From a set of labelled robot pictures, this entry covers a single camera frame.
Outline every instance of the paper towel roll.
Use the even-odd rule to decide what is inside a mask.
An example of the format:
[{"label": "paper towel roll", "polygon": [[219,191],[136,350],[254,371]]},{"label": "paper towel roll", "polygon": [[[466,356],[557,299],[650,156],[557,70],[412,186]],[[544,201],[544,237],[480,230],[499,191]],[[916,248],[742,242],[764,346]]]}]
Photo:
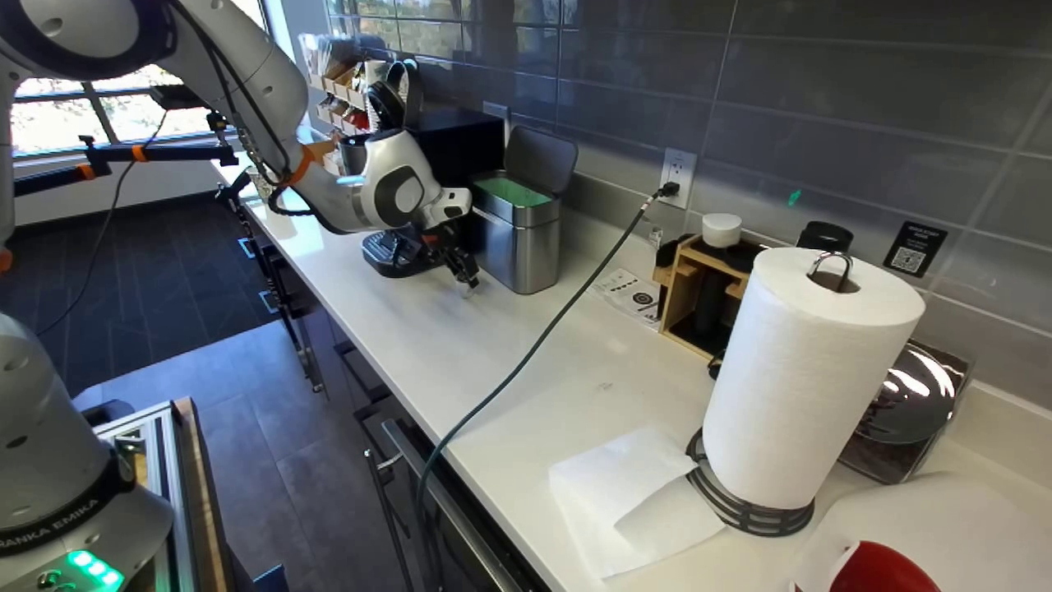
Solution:
[{"label": "paper towel roll", "polygon": [[704,414],[718,482],[761,508],[798,511],[878,395],[925,299],[904,281],[855,259],[857,292],[810,281],[820,250],[764,250],[734,322]]}]

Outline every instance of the power outlet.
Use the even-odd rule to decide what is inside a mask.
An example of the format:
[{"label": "power outlet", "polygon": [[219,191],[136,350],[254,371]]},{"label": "power outlet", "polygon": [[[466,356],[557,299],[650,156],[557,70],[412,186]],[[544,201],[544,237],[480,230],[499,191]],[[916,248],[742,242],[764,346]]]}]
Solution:
[{"label": "power outlet", "polygon": [[663,147],[660,182],[656,186],[679,186],[679,193],[666,203],[686,207],[692,182],[693,182],[693,153]]}]

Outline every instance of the wire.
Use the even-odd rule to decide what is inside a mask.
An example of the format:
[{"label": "wire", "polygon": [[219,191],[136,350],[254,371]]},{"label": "wire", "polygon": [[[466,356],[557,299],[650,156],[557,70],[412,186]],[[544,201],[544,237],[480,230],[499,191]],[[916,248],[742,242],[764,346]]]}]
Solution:
[{"label": "wire", "polygon": [[600,275],[616,259],[616,253],[620,250],[620,243],[631,237],[631,230],[638,228],[638,220],[646,220],[646,214],[650,210],[650,203],[656,198],[666,198],[666,193],[678,193],[679,189],[678,186],[660,186],[642,207],[638,214],[631,219],[631,225],[620,230],[617,243],[602,258],[602,264],[593,271],[593,278],[567,299],[567,306],[548,321],[548,325],[534,338],[534,346],[526,350],[526,356],[515,363],[515,370],[482,400],[477,403],[437,444],[433,450],[429,455],[429,464],[421,470],[421,500],[429,495],[429,476],[433,475],[444,449],[482,412],[489,409],[503,390],[528,367],[528,358],[539,352],[539,346],[557,334],[557,325],[563,322],[563,315],[586,296],[586,290],[600,281]]},{"label": "wire", "polygon": [[[158,128],[153,128],[140,146],[153,146],[158,134],[160,134],[160,128],[164,128],[164,122],[167,122],[167,113],[160,113]],[[113,189],[113,201],[109,201],[105,220],[102,220],[102,228],[94,230],[94,242],[92,242],[92,250],[89,250],[89,271],[86,271],[86,278],[80,281],[77,296],[72,296],[50,322],[44,322],[44,325],[37,328],[41,335],[44,335],[44,334],[54,334],[56,325],[63,325],[65,315],[70,315],[72,310],[80,310],[80,304],[86,299],[89,284],[92,284],[94,267],[99,267],[102,243],[105,243],[105,237],[109,237],[113,219],[116,219],[116,210],[120,210],[120,203],[122,203],[122,191],[124,191],[124,182],[129,182],[129,174],[130,174],[136,166],[139,166],[139,161],[129,161],[129,169],[120,174],[120,182],[116,182],[116,189]]]},{"label": "wire", "polygon": [[678,193],[678,186],[660,186],[642,207],[638,214],[628,220],[628,228],[620,230],[620,237],[616,242],[616,248],[600,259],[600,267],[593,271],[593,278],[567,299],[567,306],[548,321],[548,325],[534,338],[534,346],[526,350],[526,356],[515,363],[515,370],[482,400],[477,403],[429,455],[419,492],[413,492],[413,508],[419,508],[419,523],[421,523],[421,543],[424,543],[424,569],[430,573],[433,584],[441,584],[441,561],[437,561],[437,540],[433,529],[429,528],[429,482],[444,455],[444,449],[452,449],[452,442],[482,412],[489,409],[503,390],[528,367],[528,358],[539,352],[539,346],[547,346],[547,338],[557,334],[557,325],[563,322],[563,315],[586,296],[586,290],[600,281],[600,275],[616,259],[616,253],[624,248],[624,242],[631,237],[631,230],[646,220],[646,214],[650,210],[650,203],[656,198]]}]

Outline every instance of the green light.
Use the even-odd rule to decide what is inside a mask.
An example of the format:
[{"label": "green light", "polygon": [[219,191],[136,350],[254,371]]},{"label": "green light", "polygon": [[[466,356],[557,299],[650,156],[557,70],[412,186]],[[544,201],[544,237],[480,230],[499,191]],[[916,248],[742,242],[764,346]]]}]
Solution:
[{"label": "green light", "polygon": [[70,554],[70,561],[72,561],[72,566],[81,566],[81,569],[94,564],[92,554]]},{"label": "green light", "polygon": [[86,550],[65,554],[65,564],[77,566],[81,580],[92,580],[89,592],[120,592],[124,585],[120,569]]}]

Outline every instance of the floor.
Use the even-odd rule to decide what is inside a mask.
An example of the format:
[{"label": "floor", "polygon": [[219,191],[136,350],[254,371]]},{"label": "floor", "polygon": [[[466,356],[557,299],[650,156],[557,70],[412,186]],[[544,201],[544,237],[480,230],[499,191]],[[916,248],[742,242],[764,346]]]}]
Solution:
[{"label": "floor", "polygon": [[194,400],[226,540],[250,573],[283,564],[294,592],[398,592],[396,546],[353,400],[315,395],[281,322],[89,390],[80,405]]},{"label": "floor", "polygon": [[210,193],[122,207],[92,258],[102,220],[21,228],[0,278],[0,313],[41,335],[72,395],[271,322],[261,271]]}]

